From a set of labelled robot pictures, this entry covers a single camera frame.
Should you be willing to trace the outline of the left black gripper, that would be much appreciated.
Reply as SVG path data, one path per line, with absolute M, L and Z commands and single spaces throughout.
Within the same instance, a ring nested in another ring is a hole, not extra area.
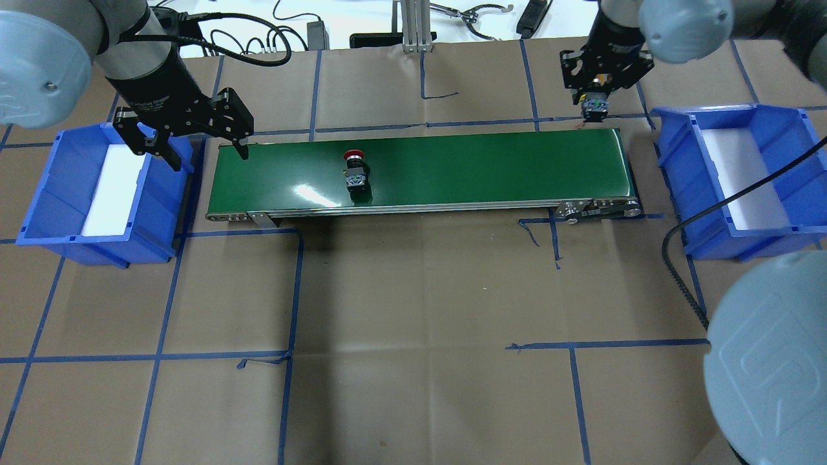
M 178 172 L 182 161 L 169 135 L 209 134 L 233 144 L 242 161 L 254 117 L 233 88 L 211 98 L 199 88 L 174 45 L 114 45 L 103 54 L 103 73 L 136 117 L 115 120 L 115 131 L 136 155 L 163 159 Z

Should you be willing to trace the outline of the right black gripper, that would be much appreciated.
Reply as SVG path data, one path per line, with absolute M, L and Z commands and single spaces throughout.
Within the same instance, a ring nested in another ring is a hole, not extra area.
M 635 86 L 654 68 L 653 55 L 643 49 L 644 42 L 637 26 L 596 17 L 581 50 L 560 52 L 562 81 L 571 91 L 572 104 L 578 104 L 587 89 L 614 91 Z

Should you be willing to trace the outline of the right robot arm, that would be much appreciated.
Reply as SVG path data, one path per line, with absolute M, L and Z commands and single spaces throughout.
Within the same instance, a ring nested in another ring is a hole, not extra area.
M 825 86 L 824 1 L 600 1 L 587 42 L 560 53 L 585 123 L 657 61 L 728 39 L 776 39 Z M 680 223 L 662 259 L 706 330 L 718 432 L 695 464 L 825 463 L 825 140 L 798 108 L 657 108 L 659 166 Z

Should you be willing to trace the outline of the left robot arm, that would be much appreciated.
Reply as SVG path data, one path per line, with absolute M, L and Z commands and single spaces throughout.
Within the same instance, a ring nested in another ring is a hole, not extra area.
M 232 88 L 209 97 L 184 65 L 183 45 L 145 1 L 3 1 L 2 124 L 46 129 L 62 123 L 89 87 L 92 67 L 124 100 L 111 124 L 136 155 L 182 161 L 172 136 L 230 141 L 243 160 L 254 118 Z

